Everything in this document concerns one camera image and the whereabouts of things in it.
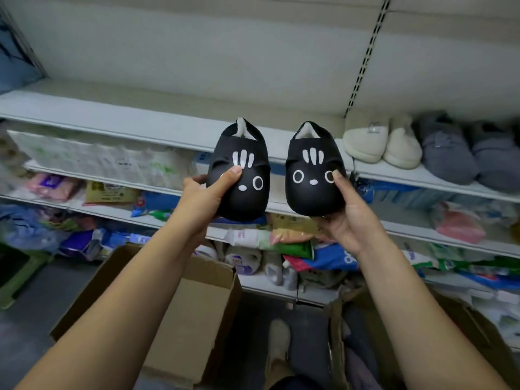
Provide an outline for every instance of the pants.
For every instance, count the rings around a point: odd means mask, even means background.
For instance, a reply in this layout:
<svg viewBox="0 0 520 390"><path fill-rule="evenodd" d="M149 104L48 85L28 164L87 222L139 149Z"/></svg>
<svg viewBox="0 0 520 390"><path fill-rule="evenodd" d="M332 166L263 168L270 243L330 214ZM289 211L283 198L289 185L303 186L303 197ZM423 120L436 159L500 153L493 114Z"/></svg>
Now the pants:
<svg viewBox="0 0 520 390"><path fill-rule="evenodd" d="M263 390L323 390L323 388L306 376L295 375L286 361L275 360Z"/></svg>

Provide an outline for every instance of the pink package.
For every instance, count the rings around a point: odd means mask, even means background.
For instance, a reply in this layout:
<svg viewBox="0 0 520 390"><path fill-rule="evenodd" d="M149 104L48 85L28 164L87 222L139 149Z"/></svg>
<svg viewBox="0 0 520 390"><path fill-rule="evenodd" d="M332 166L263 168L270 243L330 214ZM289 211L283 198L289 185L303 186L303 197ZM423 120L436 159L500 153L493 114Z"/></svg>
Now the pink package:
<svg viewBox="0 0 520 390"><path fill-rule="evenodd" d="M36 174L26 187L35 195L48 200L65 202L81 184L81 179L54 174Z"/></svg>
<svg viewBox="0 0 520 390"><path fill-rule="evenodd" d="M459 204L439 202L432 208L431 217L435 230L443 236L474 244L486 236L478 216Z"/></svg>

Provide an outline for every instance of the yellow package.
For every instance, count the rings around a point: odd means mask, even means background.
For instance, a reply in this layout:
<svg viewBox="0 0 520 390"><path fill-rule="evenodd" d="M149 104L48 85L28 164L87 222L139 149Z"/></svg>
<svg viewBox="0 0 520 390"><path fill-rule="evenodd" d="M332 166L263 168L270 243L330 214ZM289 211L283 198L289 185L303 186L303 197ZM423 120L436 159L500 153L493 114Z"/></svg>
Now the yellow package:
<svg viewBox="0 0 520 390"><path fill-rule="evenodd" d="M270 214L271 244L297 243L316 238L320 242L336 242L326 231L309 218Z"/></svg>
<svg viewBox="0 0 520 390"><path fill-rule="evenodd" d="M139 197L139 190L117 184L87 182L85 191L86 204L128 204L135 203Z"/></svg>

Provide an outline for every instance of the foot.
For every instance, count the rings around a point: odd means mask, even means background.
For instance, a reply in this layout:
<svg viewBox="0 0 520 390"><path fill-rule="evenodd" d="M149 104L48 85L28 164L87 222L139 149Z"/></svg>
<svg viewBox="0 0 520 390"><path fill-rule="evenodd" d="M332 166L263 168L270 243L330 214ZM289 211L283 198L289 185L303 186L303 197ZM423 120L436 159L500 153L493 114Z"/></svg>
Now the foot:
<svg viewBox="0 0 520 390"><path fill-rule="evenodd" d="M287 361L289 357L289 345L291 343L291 330L281 319L274 319L269 325L269 341L267 346L267 361L265 376L269 377L272 363L275 360Z"/></svg>

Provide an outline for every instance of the black slipper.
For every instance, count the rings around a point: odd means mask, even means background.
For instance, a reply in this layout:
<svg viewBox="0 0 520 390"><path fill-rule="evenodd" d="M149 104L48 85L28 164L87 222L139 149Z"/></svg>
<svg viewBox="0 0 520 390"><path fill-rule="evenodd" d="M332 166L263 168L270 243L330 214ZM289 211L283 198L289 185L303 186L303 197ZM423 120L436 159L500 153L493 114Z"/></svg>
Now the black slipper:
<svg viewBox="0 0 520 390"><path fill-rule="evenodd" d="M314 122L305 122L289 143L285 162L285 196L293 211L325 216L345 206L332 172L346 176L334 137Z"/></svg>
<svg viewBox="0 0 520 390"><path fill-rule="evenodd" d="M264 137L242 117L220 136L211 156L206 186L233 165L242 166L242 176L222 197L217 214L235 222L250 222L267 208L271 167Z"/></svg>

